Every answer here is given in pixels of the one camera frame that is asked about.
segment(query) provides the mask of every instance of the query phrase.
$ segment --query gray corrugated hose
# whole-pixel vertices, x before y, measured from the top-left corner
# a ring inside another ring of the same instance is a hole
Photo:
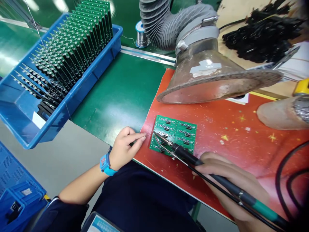
[[[202,3],[172,14],[170,0],[140,0],[139,9],[145,33],[163,50],[174,50],[178,35],[194,19],[217,16],[211,5]]]

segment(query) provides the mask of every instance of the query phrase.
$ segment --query solder spool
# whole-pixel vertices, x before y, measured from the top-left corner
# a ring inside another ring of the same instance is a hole
[[[136,26],[136,42],[135,46],[138,48],[144,48],[149,45],[149,38],[145,34],[145,29],[143,28],[142,21],[139,21]]]

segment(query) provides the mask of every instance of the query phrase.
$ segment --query printed circuit board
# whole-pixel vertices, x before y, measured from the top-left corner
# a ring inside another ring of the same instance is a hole
[[[195,124],[157,115],[154,125],[154,132],[159,133],[173,143],[183,146],[185,149],[188,149],[191,154],[193,154],[196,136]],[[164,141],[158,139],[158,142],[167,149],[171,150],[171,148],[168,147]],[[149,148],[162,154],[169,155],[169,153],[155,141],[154,134],[152,134]]]

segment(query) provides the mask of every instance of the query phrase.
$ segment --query red work mat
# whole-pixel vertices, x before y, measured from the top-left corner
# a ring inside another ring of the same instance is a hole
[[[167,69],[157,95],[166,90],[174,70]],[[249,103],[237,104],[227,100],[171,105],[156,100],[150,107],[141,132],[147,137],[135,159],[163,178],[191,194],[209,207],[231,218],[202,178],[194,177],[179,160],[149,149],[151,134],[157,115],[194,123],[197,125],[194,155],[205,151],[218,153],[244,170],[254,174],[271,197],[271,207],[285,217],[275,189],[275,174],[283,157],[297,145],[309,139],[309,130],[275,130],[265,126],[257,117],[257,108],[266,98],[249,95]],[[293,214],[297,212],[286,190],[286,180],[294,172],[309,166],[309,147],[293,155],[281,177],[284,199]],[[293,182],[296,198],[303,202],[309,175],[299,176]]]

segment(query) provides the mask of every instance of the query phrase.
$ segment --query stack of circuit boards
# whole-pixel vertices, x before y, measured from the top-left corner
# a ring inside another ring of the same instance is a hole
[[[158,115],[154,125],[154,132],[159,133],[164,138],[173,143],[177,143],[178,145],[183,146],[191,154],[193,154],[196,135],[195,124]],[[161,141],[160,139],[157,139],[157,141],[163,146],[167,145],[166,142]],[[169,153],[164,148],[162,148],[157,141],[153,134],[149,148],[169,155]]]
[[[30,56],[32,68],[19,64],[11,74],[50,115],[113,38],[109,2],[81,1]]]

